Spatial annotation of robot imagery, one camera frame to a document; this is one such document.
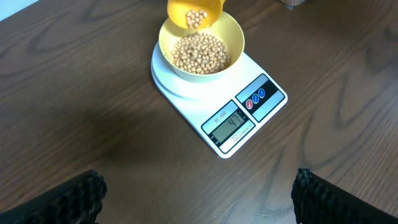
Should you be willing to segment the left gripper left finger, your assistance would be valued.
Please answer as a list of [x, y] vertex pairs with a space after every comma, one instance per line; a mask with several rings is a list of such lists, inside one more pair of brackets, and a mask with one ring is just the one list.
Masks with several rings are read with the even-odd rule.
[[91, 169], [2, 213], [1, 224], [97, 224], [107, 191]]

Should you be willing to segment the yellow measuring scoop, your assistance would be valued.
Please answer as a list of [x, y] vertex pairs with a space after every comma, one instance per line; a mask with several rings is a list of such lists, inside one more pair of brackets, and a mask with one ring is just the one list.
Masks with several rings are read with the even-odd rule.
[[168, 0], [169, 19], [183, 29], [211, 27], [222, 15], [225, 0]]

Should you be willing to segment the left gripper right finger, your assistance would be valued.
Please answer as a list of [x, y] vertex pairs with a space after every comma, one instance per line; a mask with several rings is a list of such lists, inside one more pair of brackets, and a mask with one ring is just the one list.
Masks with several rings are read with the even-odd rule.
[[397, 218], [299, 168], [291, 198], [301, 224], [397, 224]]

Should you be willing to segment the white digital kitchen scale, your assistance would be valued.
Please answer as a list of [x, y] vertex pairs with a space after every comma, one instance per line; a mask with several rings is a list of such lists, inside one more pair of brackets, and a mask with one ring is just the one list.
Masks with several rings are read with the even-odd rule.
[[233, 72], [209, 83], [179, 77], [155, 46], [151, 73], [159, 91], [202, 139], [227, 159], [288, 101], [286, 92], [247, 54]]

